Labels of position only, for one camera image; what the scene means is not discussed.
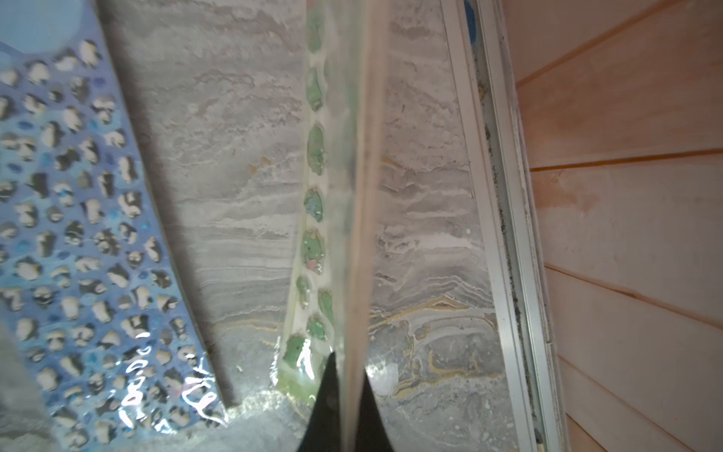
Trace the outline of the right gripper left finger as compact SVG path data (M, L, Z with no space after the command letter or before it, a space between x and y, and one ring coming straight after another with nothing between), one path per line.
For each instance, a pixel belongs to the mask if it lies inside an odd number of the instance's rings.
M329 355L311 418L297 452L339 452L341 421L336 353Z

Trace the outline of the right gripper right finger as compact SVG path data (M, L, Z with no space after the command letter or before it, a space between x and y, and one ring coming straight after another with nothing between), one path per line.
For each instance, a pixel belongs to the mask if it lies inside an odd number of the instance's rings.
M365 370L361 375L358 392L353 399L353 407L355 408L353 451L394 452L380 415L380 409L369 376Z

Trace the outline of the green sticker sheet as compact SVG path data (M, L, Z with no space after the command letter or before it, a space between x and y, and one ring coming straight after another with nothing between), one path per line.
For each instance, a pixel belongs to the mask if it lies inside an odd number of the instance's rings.
M336 353L341 450L369 345L389 8L306 5L302 190L287 314L272 380L313 411Z

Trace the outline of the blue penguin sticker sheet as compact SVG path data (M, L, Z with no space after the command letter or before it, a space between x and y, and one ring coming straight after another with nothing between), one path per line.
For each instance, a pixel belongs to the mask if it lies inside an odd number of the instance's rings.
M228 422L88 1L1 5L1 316L68 451Z

